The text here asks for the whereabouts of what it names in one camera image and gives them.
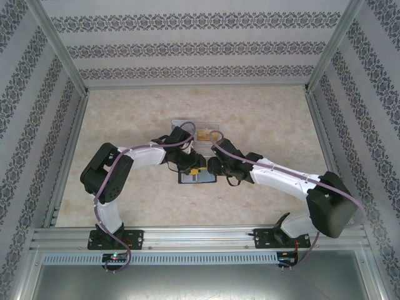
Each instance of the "metal base plate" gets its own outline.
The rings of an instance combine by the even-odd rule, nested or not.
[[[296,239],[291,239],[286,245],[280,245],[274,239],[274,229],[273,228],[256,228],[253,230],[254,241],[256,242],[256,249],[279,249],[279,248],[295,248],[296,242],[298,248],[310,248],[310,238],[308,234],[303,234]]]
[[[143,245],[143,230],[127,230],[125,229],[122,235],[122,241],[126,243],[130,250],[141,250]],[[87,248],[89,250],[123,250],[123,245],[114,245],[112,242],[106,242],[101,238],[97,230],[92,230],[89,235]]]

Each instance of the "patterned wallpaper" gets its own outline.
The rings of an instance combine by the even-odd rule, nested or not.
[[[314,91],[336,165],[362,199],[390,299],[400,299],[400,9],[366,1]]]
[[[53,196],[80,95],[23,0],[0,1],[0,299]]]
[[[305,84],[349,0],[43,1],[86,85]]]

